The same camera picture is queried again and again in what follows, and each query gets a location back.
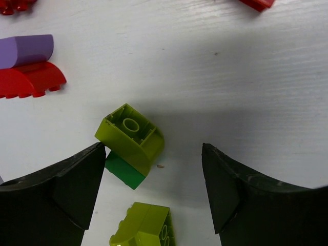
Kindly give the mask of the red small lego piece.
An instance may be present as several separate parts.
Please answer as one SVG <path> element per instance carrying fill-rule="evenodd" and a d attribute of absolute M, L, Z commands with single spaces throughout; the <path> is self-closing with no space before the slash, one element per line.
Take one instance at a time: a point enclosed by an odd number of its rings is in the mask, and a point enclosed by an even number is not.
<path fill-rule="evenodd" d="M 271 8 L 275 0 L 239 0 L 245 5 L 253 8 L 258 12 L 262 12 L 268 8 Z"/>

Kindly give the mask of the purple curved lego brick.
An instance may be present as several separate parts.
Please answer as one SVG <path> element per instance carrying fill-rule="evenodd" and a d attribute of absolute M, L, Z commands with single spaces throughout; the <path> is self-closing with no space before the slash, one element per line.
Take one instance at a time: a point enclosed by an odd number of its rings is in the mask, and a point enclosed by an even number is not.
<path fill-rule="evenodd" d="M 1 69 L 48 61 L 53 50 L 51 34 L 2 38 Z"/>

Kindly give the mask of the red rounded lego brick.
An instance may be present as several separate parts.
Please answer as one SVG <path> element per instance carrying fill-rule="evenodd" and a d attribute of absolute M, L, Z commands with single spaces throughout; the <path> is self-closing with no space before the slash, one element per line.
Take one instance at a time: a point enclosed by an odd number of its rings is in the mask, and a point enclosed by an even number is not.
<path fill-rule="evenodd" d="M 1 15 L 27 11 L 37 0 L 0 0 Z"/>

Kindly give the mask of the lime curved lego brick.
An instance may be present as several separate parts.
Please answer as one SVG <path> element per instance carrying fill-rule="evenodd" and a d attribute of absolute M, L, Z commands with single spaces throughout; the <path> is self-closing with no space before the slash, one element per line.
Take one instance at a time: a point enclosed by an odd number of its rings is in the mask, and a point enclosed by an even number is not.
<path fill-rule="evenodd" d="M 120 221 L 109 245 L 176 245 L 170 208 L 135 202 Z"/>

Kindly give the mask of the lime and green lego stack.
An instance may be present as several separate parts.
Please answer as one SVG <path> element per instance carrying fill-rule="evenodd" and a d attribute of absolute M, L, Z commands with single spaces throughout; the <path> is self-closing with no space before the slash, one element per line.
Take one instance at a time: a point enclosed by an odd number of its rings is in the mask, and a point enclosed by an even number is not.
<path fill-rule="evenodd" d="M 147 177 L 165 146 L 159 127 L 129 104 L 107 115 L 95 137 L 111 150 L 106 169 L 133 190 Z"/>

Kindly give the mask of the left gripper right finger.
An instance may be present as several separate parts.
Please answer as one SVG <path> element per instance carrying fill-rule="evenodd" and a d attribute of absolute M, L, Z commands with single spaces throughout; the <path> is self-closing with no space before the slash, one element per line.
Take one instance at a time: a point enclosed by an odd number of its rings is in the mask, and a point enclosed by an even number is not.
<path fill-rule="evenodd" d="M 214 231 L 222 245 L 327 245 L 327 187 L 266 176 L 202 146 Z"/>

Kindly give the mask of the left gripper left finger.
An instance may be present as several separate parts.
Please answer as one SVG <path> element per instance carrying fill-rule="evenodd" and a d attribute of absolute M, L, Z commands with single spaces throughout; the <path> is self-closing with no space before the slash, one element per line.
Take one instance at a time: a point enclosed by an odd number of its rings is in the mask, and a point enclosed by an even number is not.
<path fill-rule="evenodd" d="M 81 245 L 105 167 L 97 142 L 1 184 L 1 245 Z"/>

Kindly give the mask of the red curved lego brick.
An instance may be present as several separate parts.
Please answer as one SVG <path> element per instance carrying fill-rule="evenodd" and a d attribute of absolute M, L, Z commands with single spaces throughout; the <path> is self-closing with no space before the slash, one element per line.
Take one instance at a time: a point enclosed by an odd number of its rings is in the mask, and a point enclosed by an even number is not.
<path fill-rule="evenodd" d="M 61 70 L 48 61 L 1 69 L 1 98 L 42 97 L 66 82 Z"/>

